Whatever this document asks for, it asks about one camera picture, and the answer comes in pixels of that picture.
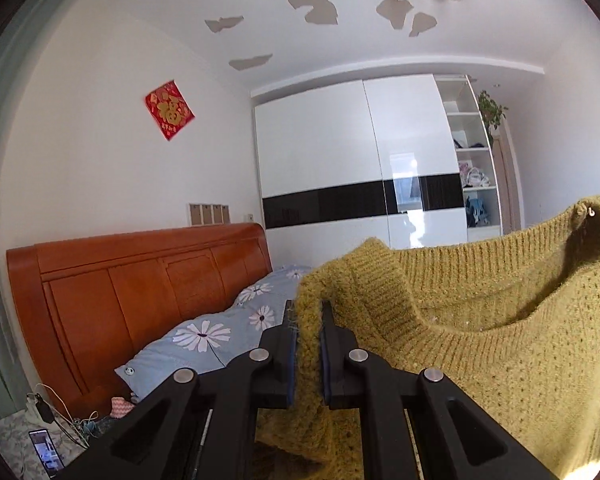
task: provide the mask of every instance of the metal bolt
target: metal bolt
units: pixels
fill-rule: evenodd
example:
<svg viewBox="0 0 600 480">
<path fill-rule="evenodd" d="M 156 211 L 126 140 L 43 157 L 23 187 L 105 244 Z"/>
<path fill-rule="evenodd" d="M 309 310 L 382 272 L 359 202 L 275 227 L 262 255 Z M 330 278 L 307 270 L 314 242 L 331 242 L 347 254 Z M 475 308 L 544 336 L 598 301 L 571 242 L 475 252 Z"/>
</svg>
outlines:
<svg viewBox="0 0 600 480">
<path fill-rule="evenodd" d="M 366 350 L 362 348 L 356 348 L 349 352 L 349 359 L 355 361 L 357 363 L 361 363 L 362 361 L 366 361 L 369 358 L 369 354 L 366 353 Z"/>
<path fill-rule="evenodd" d="M 189 370 L 188 368 L 181 368 L 180 370 L 175 371 L 175 373 L 173 374 L 173 380 L 177 383 L 184 384 L 188 383 L 195 376 L 196 375 L 195 373 L 193 373 L 192 370 Z"/>
<path fill-rule="evenodd" d="M 424 377 L 432 383 L 439 383 L 445 375 L 437 368 L 427 368 L 424 370 Z"/>
<path fill-rule="evenodd" d="M 266 348 L 254 348 L 249 352 L 252 361 L 264 361 L 269 357 L 269 351 Z"/>
</svg>

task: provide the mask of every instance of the red chinese decoration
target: red chinese decoration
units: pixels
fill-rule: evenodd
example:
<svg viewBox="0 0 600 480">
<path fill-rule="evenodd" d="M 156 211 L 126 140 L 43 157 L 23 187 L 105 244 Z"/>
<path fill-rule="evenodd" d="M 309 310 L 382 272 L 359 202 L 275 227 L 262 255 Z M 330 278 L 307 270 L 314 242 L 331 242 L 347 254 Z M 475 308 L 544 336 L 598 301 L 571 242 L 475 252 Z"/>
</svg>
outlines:
<svg viewBox="0 0 600 480">
<path fill-rule="evenodd" d="M 196 118 L 173 81 L 155 89 L 144 102 L 167 140 L 173 139 L 183 126 Z"/>
</svg>

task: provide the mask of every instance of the smartphone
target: smartphone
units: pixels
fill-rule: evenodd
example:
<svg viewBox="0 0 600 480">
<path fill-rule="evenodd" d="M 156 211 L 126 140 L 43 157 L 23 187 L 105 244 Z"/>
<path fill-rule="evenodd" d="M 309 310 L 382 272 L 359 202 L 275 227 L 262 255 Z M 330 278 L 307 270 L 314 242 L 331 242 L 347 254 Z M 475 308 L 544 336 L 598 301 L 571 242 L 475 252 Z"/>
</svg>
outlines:
<svg viewBox="0 0 600 480">
<path fill-rule="evenodd" d="M 29 438 L 49 478 L 53 478 L 64 469 L 64 464 L 60 460 L 56 446 L 54 446 L 51 435 L 47 430 L 29 431 Z"/>
</svg>

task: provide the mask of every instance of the white flower print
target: white flower print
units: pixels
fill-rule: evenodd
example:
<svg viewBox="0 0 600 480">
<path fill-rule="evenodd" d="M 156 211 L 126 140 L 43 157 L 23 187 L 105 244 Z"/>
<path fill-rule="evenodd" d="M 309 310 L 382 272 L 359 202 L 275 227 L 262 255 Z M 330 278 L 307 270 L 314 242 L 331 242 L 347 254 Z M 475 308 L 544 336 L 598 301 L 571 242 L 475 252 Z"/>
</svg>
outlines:
<svg viewBox="0 0 600 480">
<path fill-rule="evenodd" d="M 304 276 L 304 273 L 301 270 L 290 270 L 286 276 L 292 280 L 299 280 Z"/>
<path fill-rule="evenodd" d="M 230 328 L 222 328 L 222 323 L 217 323 L 209 328 L 209 321 L 205 319 L 202 322 L 202 329 L 198 330 L 195 323 L 187 325 L 187 328 L 180 328 L 176 332 L 173 342 L 178 346 L 184 346 L 187 350 L 195 350 L 198 347 L 198 352 L 206 352 L 207 342 L 214 348 L 220 345 L 215 341 L 229 341 L 231 336 Z"/>
<path fill-rule="evenodd" d="M 251 319 L 249 323 L 255 325 L 256 330 L 266 330 L 276 322 L 273 311 L 267 305 L 261 306 L 255 314 L 249 316 L 249 319 Z"/>
<path fill-rule="evenodd" d="M 243 304 L 245 301 L 251 301 L 256 296 L 269 292 L 271 285 L 269 283 L 256 283 L 248 286 L 238 295 L 238 304 Z"/>
</svg>

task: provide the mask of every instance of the white ceiling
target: white ceiling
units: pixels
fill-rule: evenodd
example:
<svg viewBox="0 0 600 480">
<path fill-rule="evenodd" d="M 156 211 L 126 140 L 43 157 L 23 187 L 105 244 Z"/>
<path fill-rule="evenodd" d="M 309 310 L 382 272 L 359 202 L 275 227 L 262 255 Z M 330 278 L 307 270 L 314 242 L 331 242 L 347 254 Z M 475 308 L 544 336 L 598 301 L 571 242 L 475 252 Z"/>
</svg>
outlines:
<svg viewBox="0 0 600 480">
<path fill-rule="evenodd" d="M 310 7 L 294 10 L 287 0 L 112 1 L 186 44 L 215 70 L 230 73 L 252 95 L 314 76 L 384 66 L 387 59 L 396 66 L 464 60 L 469 65 L 495 66 L 489 83 L 498 74 L 516 72 L 530 75 L 521 79 L 518 74 L 518 80 L 533 80 L 573 27 L 569 9 L 584 4 L 581 0 L 412 0 L 414 10 L 403 30 L 393 30 L 376 13 L 382 0 L 330 0 L 338 11 L 338 25 L 307 23 L 304 16 Z M 416 12 L 434 16 L 438 26 L 410 38 Z M 244 21 L 217 34 L 205 24 L 205 20 L 231 16 L 244 16 Z M 228 65 L 232 59 L 265 54 L 273 54 L 272 59 L 257 68 L 238 72 Z M 501 83 L 506 91 L 507 81 Z"/>
</svg>

